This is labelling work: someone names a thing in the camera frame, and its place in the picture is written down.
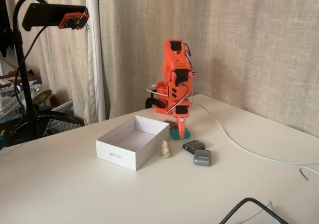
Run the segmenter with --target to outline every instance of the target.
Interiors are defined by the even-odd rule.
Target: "curtain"
[[[13,15],[12,1],[7,0],[10,16]],[[98,0],[46,0],[49,3],[85,5],[91,19],[86,31],[48,27],[40,35],[26,59],[28,69],[40,75],[48,84],[59,105],[73,99],[74,115],[86,124],[105,119],[103,94],[102,59],[99,29]],[[40,28],[26,32],[22,26],[23,16],[33,0],[26,1],[19,12],[18,21],[26,52]]]
[[[195,93],[319,136],[319,0],[47,1],[86,4],[90,30],[49,27],[26,62],[86,123],[143,109],[180,38]],[[25,49],[38,30],[22,29]]]
[[[319,136],[319,0],[99,1],[110,117],[144,108],[180,38],[196,93]]]

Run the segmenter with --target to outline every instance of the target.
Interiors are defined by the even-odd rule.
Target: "cardboard box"
[[[96,140],[98,158],[137,171],[163,142],[169,124],[134,116]]]

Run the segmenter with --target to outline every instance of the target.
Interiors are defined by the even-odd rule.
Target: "white desk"
[[[96,157],[95,140],[129,115],[0,152],[2,224],[218,224],[243,198],[266,204],[290,224],[317,224],[319,177],[251,156],[235,147],[199,103],[246,148],[280,160],[319,160],[319,138],[204,95],[194,96],[186,126],[212,151],[211,167],[195,166],[181,141],[173,157],[159,152],[137,171]],[[168,118],[152,109],[135,113]],[[259,208],[243,206],[228,223]],[[260,214],[251,223],[275,223]]]

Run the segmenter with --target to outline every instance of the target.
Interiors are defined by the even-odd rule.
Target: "small figurine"
[[[161,150],[160,150],[162,158],[170,158],[170,146],[168,143],[164,140],[161,144]]]

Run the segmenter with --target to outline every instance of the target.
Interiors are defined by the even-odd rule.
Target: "orange robotic arm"
[[[179,137],[183,139],[191,106],[186,97],[192,91],[192,66],[186,57],[183,40],[167,40],[164,43],[164,56],[164,80],[156,84],[158,100],[164,108],[153,107],[156,112],[172,113],[176,117]]]

